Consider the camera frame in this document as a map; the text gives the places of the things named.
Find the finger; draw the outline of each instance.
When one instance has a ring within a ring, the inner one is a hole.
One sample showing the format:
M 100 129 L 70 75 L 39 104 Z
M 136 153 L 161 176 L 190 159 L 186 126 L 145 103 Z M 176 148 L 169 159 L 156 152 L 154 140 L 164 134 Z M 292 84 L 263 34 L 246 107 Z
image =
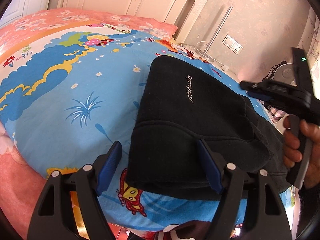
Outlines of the finger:
M 310 165 L 313 165 L 314 168 L 317 168 L 319 170 L 319 176 L 320 176 L 320 145 L 314 144 L 312 149 L 312 154 L 310 158 Z
M 290 130 L 285 130 L 283 133 L 284 143 L 292 149 L 299 149 L 300 141 L 293 135 Z
M 288 116 L 283 121 L 283 127 L 286 128 L 286 129 L 290 128 L 290 120 L 289 120 Z
M 300 130 L 304 136 L 309 137 L 315 144 L 320 145 L 320 128 L 314 123 L 300 122 Z
M 295 163 L 293 161 L 290 161 L 287 156 L 283 156 L 283 163 L 289 169 L 293 168 L 295 165 Z
M 298 163 L 302 160 L 302 154 L 298 150 L 288 147 L 286 144 L 283 145 L 284 155 L 292 162 Z

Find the blue bedsheet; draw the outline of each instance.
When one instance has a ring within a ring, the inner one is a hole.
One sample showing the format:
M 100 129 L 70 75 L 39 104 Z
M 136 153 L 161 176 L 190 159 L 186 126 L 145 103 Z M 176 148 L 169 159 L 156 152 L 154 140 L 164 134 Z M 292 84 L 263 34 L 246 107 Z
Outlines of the blue bedsheet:
M 211 221 L 219 203 L 143 192 L 124 182 L 139 102 L 159 55 L 182 59 L 247 96 L 237 82 L 190 51 L 106 24 L 61 31 L 21 49 L 14 56 L 25 61 L 14 62 L 0 86 L 0 120 L 28 164 L 45 178 L 56 169 L 65 173 L 92 163 L 120 141 L 123 157 L 99 202 L 109 222 L 146 231 Z M 261 104 L 250 100 L 269 120 Z M 281 198 L 291 206 L 290 189 Z M 245 207 L 244 199 L 237 224 Z

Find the floral wallpaper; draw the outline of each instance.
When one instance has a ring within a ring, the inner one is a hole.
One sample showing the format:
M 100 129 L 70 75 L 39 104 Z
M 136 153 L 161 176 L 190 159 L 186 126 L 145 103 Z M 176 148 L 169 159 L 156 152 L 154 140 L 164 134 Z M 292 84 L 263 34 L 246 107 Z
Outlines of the floral wallpaper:
M 208 0 L 186 43 L 208 42 L 230 5 L 209 53 L 240 80 L 261 81 L 272 66 L 290 61 L 290 47 L 299 44 L 310 5 L 307 0 Z M 239 55 L 222 44 L 227 34 L 244 47 Z

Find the black sweatshirt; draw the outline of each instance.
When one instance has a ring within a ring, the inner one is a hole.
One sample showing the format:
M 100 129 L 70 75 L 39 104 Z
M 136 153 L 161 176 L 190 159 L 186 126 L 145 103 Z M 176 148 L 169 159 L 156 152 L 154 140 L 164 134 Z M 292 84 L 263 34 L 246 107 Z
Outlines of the black sweatshirt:
M 182 199 L 220 199 L 199 162 L 200 138 L 243 171 L 266 169 L 279 192 L 290 187 L 283 136 L 255 112 L 249 98 L 187 62 L 157 57 L 131 137 L 127 182 Z

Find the switch panel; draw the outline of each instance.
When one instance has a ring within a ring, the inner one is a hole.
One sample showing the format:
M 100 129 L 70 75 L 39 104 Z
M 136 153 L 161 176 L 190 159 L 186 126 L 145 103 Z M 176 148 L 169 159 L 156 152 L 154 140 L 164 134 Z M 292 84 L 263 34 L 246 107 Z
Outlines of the switch panel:
M 229 49 L 231 49 L 237 55 L 239 55 L 239 53 L 243 49 L 243 47 L 238 42 L 236 42 L 233 38 L 231 38 L 229 35 L 227 35 L 224 38 L 222 43 L 224 45 L 226 45 Z

